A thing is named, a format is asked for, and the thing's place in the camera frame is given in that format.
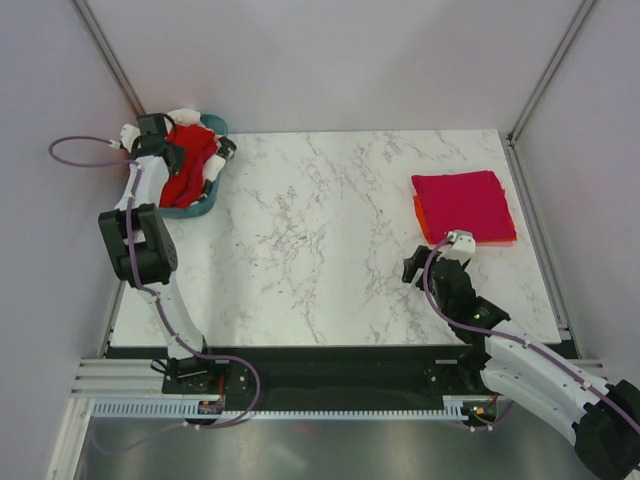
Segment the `red t shirt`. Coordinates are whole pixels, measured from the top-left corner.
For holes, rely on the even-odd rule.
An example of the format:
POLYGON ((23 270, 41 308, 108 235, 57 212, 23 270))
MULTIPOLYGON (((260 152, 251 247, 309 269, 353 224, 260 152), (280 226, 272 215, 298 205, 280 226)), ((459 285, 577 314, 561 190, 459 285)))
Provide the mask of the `red t shirt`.
POLYGON ((217 153, 216 134, 199 125, 178 126, 174 144, 181 147, 185 159, 180 172, 171 175, 161 193, 161 208, 185 209, 199 199, 203 185, 203 170, 217 153))

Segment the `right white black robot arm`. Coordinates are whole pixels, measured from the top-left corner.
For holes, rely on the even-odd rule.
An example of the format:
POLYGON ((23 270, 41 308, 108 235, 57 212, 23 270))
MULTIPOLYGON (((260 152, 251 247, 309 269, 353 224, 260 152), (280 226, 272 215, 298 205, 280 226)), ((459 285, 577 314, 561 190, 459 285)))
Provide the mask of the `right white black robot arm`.
POLYGON ((403 282, 424 292, 434 312, 471 349, 458 368, 467 392, 505 395, 553 427, 599 479, 639 468, 639 389, 611 383, 535 340, 508 313, 478 295, 456 246, 419 246, 403 261, 403 282))

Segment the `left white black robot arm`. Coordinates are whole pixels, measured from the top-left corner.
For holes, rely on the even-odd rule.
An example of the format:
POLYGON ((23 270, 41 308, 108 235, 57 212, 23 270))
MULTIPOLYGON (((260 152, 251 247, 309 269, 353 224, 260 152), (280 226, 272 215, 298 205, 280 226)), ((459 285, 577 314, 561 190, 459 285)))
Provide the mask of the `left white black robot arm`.
POLYGON ((139 134, 126 148, 129 177, 114 209, 98 217, 117 278, 149 306, 167 344, 167 358, 151 368, 162 374, 165 394, 217 395, 220 371, 202 358, 207 347, 177 284, 178 253, 158 208, 169 177, 180 172, 184 150, 174 143, 177 125, 164 113, 137 119, 139 134))

